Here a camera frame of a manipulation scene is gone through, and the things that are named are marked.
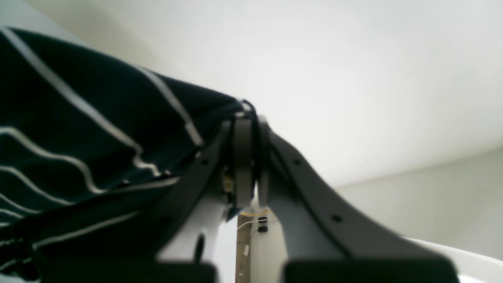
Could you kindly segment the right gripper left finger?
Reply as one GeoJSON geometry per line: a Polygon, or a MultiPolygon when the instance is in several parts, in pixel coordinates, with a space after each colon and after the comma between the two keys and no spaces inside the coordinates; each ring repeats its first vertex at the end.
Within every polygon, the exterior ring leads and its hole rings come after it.
{"type": "Polygon", "coordinates": [[[98,229],[54,263],[45,283],[215,283],[218,228],[253,192],[253,119],[224,121],[216,140],[160,200],[98,229]]]}

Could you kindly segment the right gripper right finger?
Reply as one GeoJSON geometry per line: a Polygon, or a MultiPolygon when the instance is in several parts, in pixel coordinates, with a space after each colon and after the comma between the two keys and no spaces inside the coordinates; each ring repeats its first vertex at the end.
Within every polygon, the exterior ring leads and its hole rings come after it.
{"type": "Polygon", "coordinates": [[[259,204],[283,228],[282,283],[457,283],[445,256],[382,227],[350,205],[291,144],[257,120],[259,204]]]}

